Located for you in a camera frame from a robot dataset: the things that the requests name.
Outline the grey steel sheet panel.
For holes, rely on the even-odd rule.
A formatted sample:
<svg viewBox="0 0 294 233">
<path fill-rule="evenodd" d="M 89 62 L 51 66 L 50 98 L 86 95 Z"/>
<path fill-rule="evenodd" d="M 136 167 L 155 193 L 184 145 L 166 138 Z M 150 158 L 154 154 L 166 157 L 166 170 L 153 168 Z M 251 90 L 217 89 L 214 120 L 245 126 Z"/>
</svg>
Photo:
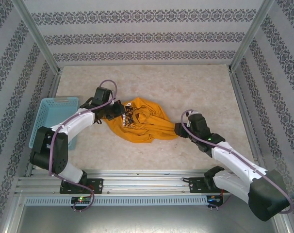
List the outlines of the grey steel sheet panel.
<svg viewBox="0 0 294 233">
<path fill-rule="evenodd" d="M 267 222 L 248 206 L 230 198 L 223 206 L 114 206 L 113 197 L 99 196 L 105 205 L 74 212 L 61 197 L 15 197 L 2 233 L 294 233 L 287 216 Z"/>
</svg>

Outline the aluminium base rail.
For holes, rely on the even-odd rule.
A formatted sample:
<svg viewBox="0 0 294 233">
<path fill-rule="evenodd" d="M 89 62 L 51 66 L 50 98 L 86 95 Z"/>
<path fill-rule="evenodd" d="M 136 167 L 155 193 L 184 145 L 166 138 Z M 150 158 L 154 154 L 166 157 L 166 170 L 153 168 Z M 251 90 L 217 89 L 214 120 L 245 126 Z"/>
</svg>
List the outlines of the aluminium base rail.
<svg viewBox="0 0 294 233">
<path fill-rule="evenodd" d="M 87 177 L 103 179 L 103 196 L 189 195 L 183 178 L 203 177 L 205 169 L 189 170 L 99 170 L 87 169 Z M 29 177 L 18 178 L 16 196 L 59 196 L 61 180 L 46 170 L 34 169 Z"/>
</svg>

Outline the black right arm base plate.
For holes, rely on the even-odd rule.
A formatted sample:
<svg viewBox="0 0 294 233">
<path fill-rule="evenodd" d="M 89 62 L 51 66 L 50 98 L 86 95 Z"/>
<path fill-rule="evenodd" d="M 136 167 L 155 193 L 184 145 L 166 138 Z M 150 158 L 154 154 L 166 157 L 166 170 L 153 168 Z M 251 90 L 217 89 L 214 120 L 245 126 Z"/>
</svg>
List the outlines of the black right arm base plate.
<svg viewBox="0 0 294 233">
<path fill-rule="evenodd" d="M 221 193 L 212 178 L 191 177 L 183 178 L 188 183 L 190 193 Z"/>
</svg>

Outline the aluminium corner post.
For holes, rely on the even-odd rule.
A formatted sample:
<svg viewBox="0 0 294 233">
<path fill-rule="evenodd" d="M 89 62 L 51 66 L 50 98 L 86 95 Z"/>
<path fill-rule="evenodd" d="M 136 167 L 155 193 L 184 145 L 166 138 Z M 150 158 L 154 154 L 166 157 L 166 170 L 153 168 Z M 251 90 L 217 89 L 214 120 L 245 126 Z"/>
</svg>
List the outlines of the aluminium corner post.
<svg viewBox="0 0 294 233">
<path fill-rule="evenodd" d="M 231 72 L 235 71 L 242 60 L 244 54 L 247 51 L 248 46 L 251 44 L 252 40 L 254 39 L 258 29 L 260 28 L 260 25 L 262 24 L 263 20 L 265 19 L 266 15 L 268 14 L 271 6 L 275 0 L 263 0 L 260 8 L 258 9 L 256 15 L 254 16 L 254 19 L 246 32 L 240 46 L 238 47 L 235 56 L 233 57 L 230 65 L 229 70 Z"/>
<path fill-rule="evenodd" d="M 18 11 L 19 15 L 21 16 L 22 20 L 24 21 L 25 25 L 27 26 L 29 32 L 31 33 L 34 41 L 40 48 L 41 52 L 43 53 L 44 58 L 48 62 L 50 68 L 52 69 L 53 73 L 59 73 L 60 68 L 50 51 L 43 35 L 41 34 L 34 18 L 32 17 L 31 13 L 29 12 L 26 4 L 23 0 L 11 0 L 14 7 Z"/>
</svg>

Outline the left circuit board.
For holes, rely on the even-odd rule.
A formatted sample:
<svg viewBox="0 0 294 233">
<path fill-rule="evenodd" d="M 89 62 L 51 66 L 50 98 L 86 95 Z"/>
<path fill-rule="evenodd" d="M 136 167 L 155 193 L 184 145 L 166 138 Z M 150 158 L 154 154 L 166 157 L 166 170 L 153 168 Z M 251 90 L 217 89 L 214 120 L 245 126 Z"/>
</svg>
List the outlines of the left circuit board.
<svg viewBox="0 0 294 233">
<path fill-rule="evenodd" d="M 91 201 L 90 197 L 72 197 L 71 204 L 89 204 Z"/>
</svg>

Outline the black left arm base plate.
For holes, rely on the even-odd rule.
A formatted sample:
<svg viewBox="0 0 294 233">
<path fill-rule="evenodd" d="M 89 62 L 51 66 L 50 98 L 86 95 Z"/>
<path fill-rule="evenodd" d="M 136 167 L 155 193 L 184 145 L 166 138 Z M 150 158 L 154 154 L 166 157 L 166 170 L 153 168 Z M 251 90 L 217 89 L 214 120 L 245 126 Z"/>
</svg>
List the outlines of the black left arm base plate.
<svg viewBox="0 0 294 233">
<path fill-rule="evenodd" d="M 101 194 L 103 188 L 103 179 L 86 179 L 85 181 L 80 182 L 81 185 L 92 189 L 94 194 Z M 90 190 L 61 181 L 60 194 L 90 194 Z"/>
</svg>

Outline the light blue plastic basket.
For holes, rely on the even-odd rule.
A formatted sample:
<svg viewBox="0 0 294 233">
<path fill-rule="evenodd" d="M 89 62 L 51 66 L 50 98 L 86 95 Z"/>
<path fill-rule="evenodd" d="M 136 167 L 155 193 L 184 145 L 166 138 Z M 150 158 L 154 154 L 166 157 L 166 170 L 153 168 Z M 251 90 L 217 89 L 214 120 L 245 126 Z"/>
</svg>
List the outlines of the light blue plastic basket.
<svg viewBox="0 0 294 233">
<path fill-rule="evenodd" d="M 39 110 L 32 130 L 29 148 L 33 148 L 37 130 L 55 126 L 72 116 L 79 107 L 78 97 L 55 97 L 41 100 Z"/>
</svg>

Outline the yellow printed t-shirt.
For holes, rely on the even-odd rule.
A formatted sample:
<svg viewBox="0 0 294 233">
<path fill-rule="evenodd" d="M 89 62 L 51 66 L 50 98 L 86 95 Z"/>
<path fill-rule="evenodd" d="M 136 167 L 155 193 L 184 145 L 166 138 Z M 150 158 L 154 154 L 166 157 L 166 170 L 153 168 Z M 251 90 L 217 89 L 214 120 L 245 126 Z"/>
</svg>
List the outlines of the yellow printed t-shirt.
<svg viewBox="0 0 294 233">
<path fill-rule="evenodd" d="M 114 119 L 104 121 L 117 136 L 133 143 L 150 143 L 154 139 L 177 138 L 171 122 L 163 108 L 152 101 L 135 98 L 124 102 L 126 112 Z"/>
</svg>

